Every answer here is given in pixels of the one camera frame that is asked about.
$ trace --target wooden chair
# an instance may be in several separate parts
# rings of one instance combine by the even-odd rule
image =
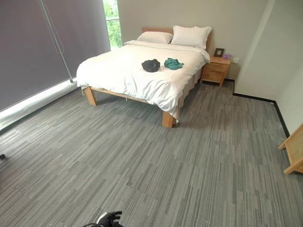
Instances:
[[[303,173],[303,124],[279,146],[279,149],[283,148],[286,148],[290,162],[284,173],[290,174],[293,171]]]

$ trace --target gray carpet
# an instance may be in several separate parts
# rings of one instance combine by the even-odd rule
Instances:
[[[302,227],[303,175],[284,175],[271,103],[196,85],[177,128],[153,105],[80,91],[0,135],[0,226]]]

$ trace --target bed leg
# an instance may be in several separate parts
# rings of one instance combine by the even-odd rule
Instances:
[[[97,105],[95,95],[94,95],[93,91],[91,90],[91,88],[90,87],[84,88],[84,92],[86,94],[86,97],[87,97],[87,100],[88,100],[89,104]]]
[[[174,124],[176,124],[176,119],[168,112],[163,111],[162,126],[172,128]]]

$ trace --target purple object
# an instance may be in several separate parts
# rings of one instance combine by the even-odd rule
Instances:
[[[223,58],[224,59],[230,59],[232,56],[230,55],[230,54],[225,54],[225,55],[223,55]]]

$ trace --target white wall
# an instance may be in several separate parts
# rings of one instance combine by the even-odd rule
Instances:
[[[303,67],[284,85],[277,98],[283,119],[291,134],[303,123]]]
[[[276,0],[235,92],[276,100],[302,65],[302,0]]]
[[[303,1],[268,4],[272,7],[264,12],[261,35],[255,35],[235,93],[276,100],[292,133],[303,123]]]
[[[123,41],[136,39],[143,26],[211,26],[209,53],[224,48],[240,58],[228,78],[235,79],[258,28],[267,0],[118,0]]]

